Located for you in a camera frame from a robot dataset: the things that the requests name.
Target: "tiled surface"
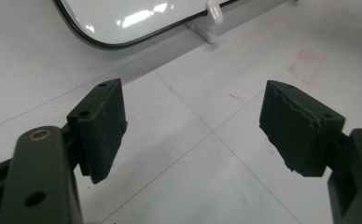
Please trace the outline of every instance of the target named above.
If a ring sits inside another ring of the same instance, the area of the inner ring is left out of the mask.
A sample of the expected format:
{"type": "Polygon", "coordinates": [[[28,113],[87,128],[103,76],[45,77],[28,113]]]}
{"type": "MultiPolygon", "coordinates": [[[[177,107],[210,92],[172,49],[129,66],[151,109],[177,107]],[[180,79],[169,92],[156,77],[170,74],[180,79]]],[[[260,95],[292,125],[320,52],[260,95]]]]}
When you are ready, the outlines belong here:
{"type": "Polygon", "coordinates": [[[113,170],[94,186],[76,169],[86,222],[331,223],[330,171],[289,172],[258,116],[277,79],[343,114],[345,133],[362,127],[362,1],[282,2],[229,7],[214,45],[179,26],[104,51],[50,1],[0,0],[0,161],[23,132],[63,126],[91,88],[121,77],[129,127],[113,170]]]}

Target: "white bracket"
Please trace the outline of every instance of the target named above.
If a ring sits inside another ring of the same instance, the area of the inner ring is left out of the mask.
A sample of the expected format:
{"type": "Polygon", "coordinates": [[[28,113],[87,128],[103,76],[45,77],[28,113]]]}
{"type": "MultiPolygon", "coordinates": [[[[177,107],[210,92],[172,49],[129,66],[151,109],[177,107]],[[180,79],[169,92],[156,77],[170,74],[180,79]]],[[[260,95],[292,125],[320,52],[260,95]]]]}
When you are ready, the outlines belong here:
{"type": "Polygon", "coordinates": [[[216,33],[212,28],[224,22],[224,15],[216,0],[208,0],[206,6],[208,11],[207,16],[188,22],[187,27],[195,31],[208,43],[214,44],[216,42],[216,33]]]}

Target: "white stand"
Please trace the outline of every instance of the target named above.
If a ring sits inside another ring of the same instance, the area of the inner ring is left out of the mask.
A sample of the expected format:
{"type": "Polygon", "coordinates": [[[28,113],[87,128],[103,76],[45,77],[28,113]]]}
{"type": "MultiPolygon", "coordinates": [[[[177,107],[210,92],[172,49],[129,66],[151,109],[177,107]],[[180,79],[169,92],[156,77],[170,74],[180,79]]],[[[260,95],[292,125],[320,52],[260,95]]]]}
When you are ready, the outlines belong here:
{"type": "Polygon", "coordinates": [[[216,0],[208,0],[207,11],[206,17],[188,22],[187,27],[203,37],[208,43],[214,44],[216,42],[216,33],[212,28],[224,22],[224,15],[216,0]]]}

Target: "black rim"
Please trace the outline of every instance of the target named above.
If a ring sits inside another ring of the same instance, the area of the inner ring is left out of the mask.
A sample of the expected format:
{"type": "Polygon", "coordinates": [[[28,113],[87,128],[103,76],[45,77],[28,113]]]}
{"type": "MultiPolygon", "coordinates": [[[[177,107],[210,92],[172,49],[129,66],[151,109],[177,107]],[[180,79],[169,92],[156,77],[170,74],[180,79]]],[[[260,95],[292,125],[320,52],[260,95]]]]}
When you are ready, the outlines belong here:
{"type": "MultiPolygon", "coordinates": [[[[207,10],[200,12],[198,14],[195,14],[193,16],[187,17],[181,21],[175,22],[171,25],[168,25],[166,27],[163,27],[157,31],[154,31],[152,33],[150,33],[149,35],[144,35],[142,37],[139,37],[137,39],[134,39],[132,41],[129,42],[125,42],[125,43],[121,43],[121,44],[108,44],[105,42],[101,42],[98,41],[94,38],[91,38],[90,36],[86,35],[81,29],[79,29],[79,27],[77,26],[77,24],[74,22],[74,20],[71,18],[71,16],[68,14],[67,9],[65,9],[64,4],[62,2],[62,0],[53,0],[56,4],[56,6],[58,7],[58,9],[62,12],[62,16],[63,18],[66,20],[66,23],[69,25],[69,27],[71,28],[72,31],[74,31],[75,34],[77,34],[78,37],[80,37],[80,39],[90,45],[93,45],[94,47],[98,47],[100,49],[122,49],[122,48],[127,48],[130,47],[132,45],[136,45],[138,43],[141,43],[155,35],[159,35],[165,31],[168,31],[172,28],[175,28],[176,26],[179,26],[187,21],[192,21],[196,18],[199,18],[201,16],[205,16],[207,15],[207,10]]],[[[223,4],[220,4],[221,7],[224,7],[232,2],[236,2],[239,0],[229,0],[228,2],[225,2],[223,4]]]]}

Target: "glossy white surface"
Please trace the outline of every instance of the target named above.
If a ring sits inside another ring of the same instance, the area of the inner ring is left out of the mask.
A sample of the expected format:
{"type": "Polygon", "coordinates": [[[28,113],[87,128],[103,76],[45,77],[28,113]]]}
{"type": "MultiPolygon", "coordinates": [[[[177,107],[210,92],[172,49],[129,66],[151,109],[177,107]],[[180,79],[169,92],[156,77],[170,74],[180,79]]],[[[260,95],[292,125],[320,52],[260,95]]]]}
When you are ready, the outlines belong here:
{"type": "Polygon", "coordinates": [[[327,177],[287,170],[258,114],[274,78],[343,114],[345,133],[362,127],[362,0],[274,2],[225,12],[214,45],[180,26],[102,51],[50,1],[0,0],[0,161],[21,133],[63,126],[94,85],[122,77],[130,126],[114,169],[96,186],[77,171],[85,223],[332,223],[327,177]]]}
{"type": "MultiPolygon", "coordinates": [[[[207,9],[207,0],[62,0],[79,29],[106,44],[124,44],[207,9]]],[[[217,0],[219,4],[227,0],[217,0]]]]}

